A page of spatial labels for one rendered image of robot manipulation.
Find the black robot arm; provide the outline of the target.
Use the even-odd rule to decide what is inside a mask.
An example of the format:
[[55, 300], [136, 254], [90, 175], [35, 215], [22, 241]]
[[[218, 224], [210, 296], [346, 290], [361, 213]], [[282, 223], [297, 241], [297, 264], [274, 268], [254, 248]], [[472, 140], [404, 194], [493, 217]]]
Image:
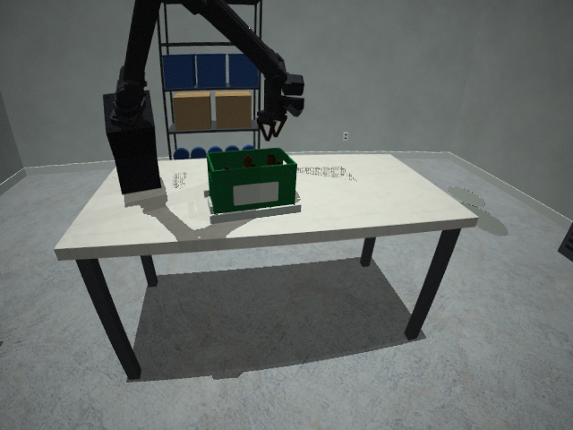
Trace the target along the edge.
[[[264, 94], [281, 95], [282, 89], [284, 95], [303, 95], [303, 76], [287, 73], [284, 59], [270, 49], [224, 0], [175, 1], [193, 15], [199, 13], [203, 16], [256, 65], [267, 79], [264, 80]], [[117, 80], [111, 122], [134, 127], [138, 121], [146, 96], [145, 64], [161, 3], [162, 0], [135, 0], [125, 63]], [[283, 95], [269, 97], [270, 113], [287, 110], [297, 117], [303, 109], [304, 98]]]

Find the green crate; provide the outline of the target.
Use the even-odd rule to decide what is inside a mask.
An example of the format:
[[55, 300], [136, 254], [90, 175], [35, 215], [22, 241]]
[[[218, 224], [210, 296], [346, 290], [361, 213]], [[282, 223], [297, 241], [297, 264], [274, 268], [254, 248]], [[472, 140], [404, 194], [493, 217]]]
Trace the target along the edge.
[[[268, 155], [286, 164], [265, 166]], [[246, 156], [261, 167], [243, 168]], [[214, 214], [295, 204], [297, 163], [280, 148], [210, 152], [207, 165]]]

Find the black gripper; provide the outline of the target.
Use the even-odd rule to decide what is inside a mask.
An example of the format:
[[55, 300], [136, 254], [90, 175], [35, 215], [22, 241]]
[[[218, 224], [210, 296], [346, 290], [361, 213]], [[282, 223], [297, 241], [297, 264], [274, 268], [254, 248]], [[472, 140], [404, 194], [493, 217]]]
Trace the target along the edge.
[[[258, 126], [260, 127], [262, 134], [265, 138], [265, 141], [269, 142], [271, 135], [273, 134], [274, 137], [278, 137], [284, 123], [287, 120], [287, 116], [285, 115], [287, 112], [283, 111], [280, 113], [270, 113], [268, 112], [268, 103], [269, 103], [269, 97], [281, 97], [281, 95], [266, 95], [264, 94], [264, 110], [258, 111], [257, 112], [257, 118], [256, 118], [256, 122], [258, 124]], [[268, 118], [270, 117], [270, 118]], [[283, 119], [284, 118], [284, 119]], [[280, 120], [281, 119], [281, 120]], [[273, 121], [274, 120], [274, 121]], [[275, 126], [277, 121], [280, 121], [280, 125], [278, 127], [277, 132], [275, 132]], [[269, 125], [270, 129], [269, 129], [269, 135], [267, 136], [264, 126], [263, 125]]]

